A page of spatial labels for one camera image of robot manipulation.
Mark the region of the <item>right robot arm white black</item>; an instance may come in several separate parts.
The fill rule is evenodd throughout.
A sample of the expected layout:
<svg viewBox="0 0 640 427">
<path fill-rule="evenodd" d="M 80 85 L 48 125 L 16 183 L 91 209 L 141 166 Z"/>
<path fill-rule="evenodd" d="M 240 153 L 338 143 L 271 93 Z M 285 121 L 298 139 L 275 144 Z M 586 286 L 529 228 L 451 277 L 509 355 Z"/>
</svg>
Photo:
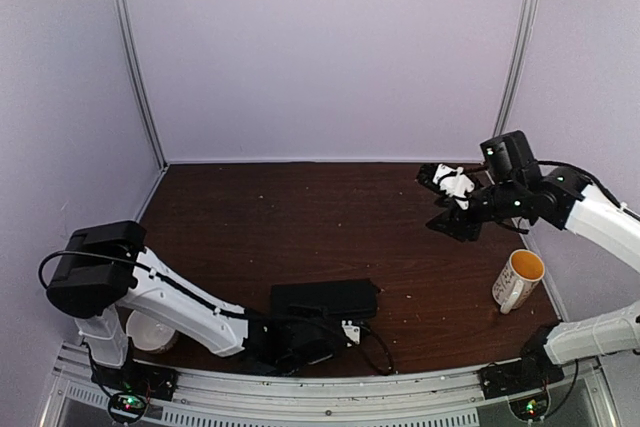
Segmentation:
<svg viewBox="0 0 640 427">
<path fill-rule="evenodd" d="M 442 211 L 427 227 L 460 242 L 478 239 L 486 223 L 503 225 L 521 218 L 544 220 L 583 237 L 633 269 L 639 267 L 639 216 L 620 202 L 593 174 L 577 166 L 535 158 L 524 132 L 515 130 L 481 143 L 481 170 L 492 184 L 476 182 L 472 170 L 426 163 L 416 180 L 437 194 Z M 577 322 L 540 328 L 513 366 L 519 387 L 535 387 L 551 371 L 584 358 L 639 348 L 639 304 Z"/>
</svg>

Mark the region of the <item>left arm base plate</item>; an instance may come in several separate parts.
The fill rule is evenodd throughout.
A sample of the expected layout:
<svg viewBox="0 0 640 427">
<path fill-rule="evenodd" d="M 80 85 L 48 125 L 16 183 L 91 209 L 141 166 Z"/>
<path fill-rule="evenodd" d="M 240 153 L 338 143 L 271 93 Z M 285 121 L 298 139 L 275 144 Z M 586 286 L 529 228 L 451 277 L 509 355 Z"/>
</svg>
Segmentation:
<svg viewBox="0 0 640 427">
<path fill-rule="evenodd" d="M 89 358 L 91 380 L 108 392 L 126 392 L 162 401 L 171 401 L 178 382 L 175 369 L 140 363 L 127 357 L 121 368 L 105 367 Z"/>
</svg>

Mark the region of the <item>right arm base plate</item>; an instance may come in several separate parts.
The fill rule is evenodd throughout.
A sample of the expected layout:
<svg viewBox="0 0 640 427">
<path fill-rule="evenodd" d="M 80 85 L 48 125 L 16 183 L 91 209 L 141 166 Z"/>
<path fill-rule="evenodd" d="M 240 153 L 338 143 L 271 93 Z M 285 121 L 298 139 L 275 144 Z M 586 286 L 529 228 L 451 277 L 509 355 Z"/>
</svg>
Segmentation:
<svg viewBox="0 0 640 427">
<path fill-rule="evenodd" d="M 520 350 L 518 360 L 491 363 L 478 371 L 486 399 L 542 389 L 564 379 L 563 368 L 551 362 L 544 346 L 554 325 L 538 328 Z"/>
</svg>

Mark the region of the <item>black zip tool case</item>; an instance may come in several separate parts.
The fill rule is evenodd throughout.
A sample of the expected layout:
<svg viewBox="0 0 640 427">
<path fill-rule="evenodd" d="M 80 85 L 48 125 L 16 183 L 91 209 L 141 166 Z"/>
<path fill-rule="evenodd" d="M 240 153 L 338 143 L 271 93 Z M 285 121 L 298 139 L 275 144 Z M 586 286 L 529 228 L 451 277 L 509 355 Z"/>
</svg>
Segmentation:
<svg viewBox="0 0 640 427">
<path fill-rule="evenodd" d="M 380 289 L 368 278 L 274 285 L 270 312 L 279 315 L 368 320 L 378 311 Z"/>
</svg>

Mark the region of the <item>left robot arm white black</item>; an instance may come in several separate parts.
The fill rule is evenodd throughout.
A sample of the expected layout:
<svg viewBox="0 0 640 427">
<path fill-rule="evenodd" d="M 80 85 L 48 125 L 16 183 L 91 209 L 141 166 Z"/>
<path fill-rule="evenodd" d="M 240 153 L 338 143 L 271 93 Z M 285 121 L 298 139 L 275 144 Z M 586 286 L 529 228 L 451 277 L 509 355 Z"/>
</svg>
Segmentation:
<svg viewBox="0 0 640 427">
<path fill-rule="evenodd" d="M 187 281 L 145 244 L 145 229 L 118 221 L 74 231 L 49 278 L 38 278 L 48 301 L 72 317 L 93 360 L 123 391 L 144 380 L 128 357 L 119 306 L 140 312 L 203 345 L 219 358 L 240 356 L 246 375 L 289 376 L 355 346 L 341 321 L 261 314 L 228 303 Z"/>
</svg>

